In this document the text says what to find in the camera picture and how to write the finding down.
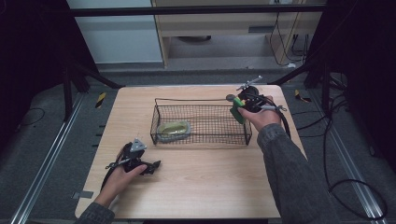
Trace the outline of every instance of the person's right hand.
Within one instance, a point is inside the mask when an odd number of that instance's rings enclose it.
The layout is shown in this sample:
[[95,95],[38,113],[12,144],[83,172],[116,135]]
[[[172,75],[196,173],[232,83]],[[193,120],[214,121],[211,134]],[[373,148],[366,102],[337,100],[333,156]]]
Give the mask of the person's right hand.
[[280,124],[280,117],[274,110],[261,110],[258,113],[251,113],[242,107],[238,107],[238,111],[242,117],[250,120],[258,132],[268,124]]

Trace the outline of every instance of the green object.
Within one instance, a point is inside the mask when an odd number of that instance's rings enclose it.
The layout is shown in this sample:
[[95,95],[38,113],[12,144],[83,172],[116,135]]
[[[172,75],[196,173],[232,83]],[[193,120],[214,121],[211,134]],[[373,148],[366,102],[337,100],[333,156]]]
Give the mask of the green object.
[[233,117],[240,123],[244,124],[246,122],[246,119],[242,117],[242,115],[238,111],[238,107],[244,106],[245,103],[241,101],[238,97],[233,98],[233,107],[230,109],[231,114],[233,114]]
[[167,122],[157,129],[157,136],[161,142],[173,142],[186,138],[191,133],[191,126],[186,120]]

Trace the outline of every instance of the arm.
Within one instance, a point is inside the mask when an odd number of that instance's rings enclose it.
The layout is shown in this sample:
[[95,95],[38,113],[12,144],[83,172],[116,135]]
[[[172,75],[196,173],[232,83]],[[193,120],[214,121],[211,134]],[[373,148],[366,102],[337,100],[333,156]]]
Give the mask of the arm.
[[243,117],[259,131],[265,169],[282,223],[339,223],[329,195],[300,149],[280,126],[278,114],[270,110]]
[[121,166],[115,168],[102,191],[75,223],[110,224],[114,219],[114,213],[108,209],[111,202],[128,187],[134,177],[145,171],[146,168],[147,165],[140,165],[129,173],[125,173]]

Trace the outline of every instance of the person's left hand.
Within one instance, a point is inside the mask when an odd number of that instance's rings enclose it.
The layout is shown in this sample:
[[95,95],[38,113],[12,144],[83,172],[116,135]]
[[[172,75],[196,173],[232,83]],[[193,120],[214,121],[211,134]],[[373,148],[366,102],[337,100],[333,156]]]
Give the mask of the person's left hand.
[[122,166],[116,167],[94,202],[108,208],[117,195],[128,187],[132,179],[147,168],[147,165],[140,165],[126,173]]

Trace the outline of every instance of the hand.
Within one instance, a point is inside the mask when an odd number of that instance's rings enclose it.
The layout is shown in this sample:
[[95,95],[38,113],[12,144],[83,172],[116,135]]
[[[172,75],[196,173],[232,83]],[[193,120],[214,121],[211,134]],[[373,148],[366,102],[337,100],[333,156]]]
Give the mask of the hand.
[[238,107],[238,111],[242,117],[250,120],[258,132],[268,124],[280,124],[280,117],[274,110],[261,110],[258,113],[251,113],[244,108]]
[[132,171],[126,173],[122,166],[114,169],[111,176],[108,178],[102,191],[96,197],[95,202],[108,208],[113,200],[123,192],[137,175],[140,175],[147,169],[147,165],[140,165]]

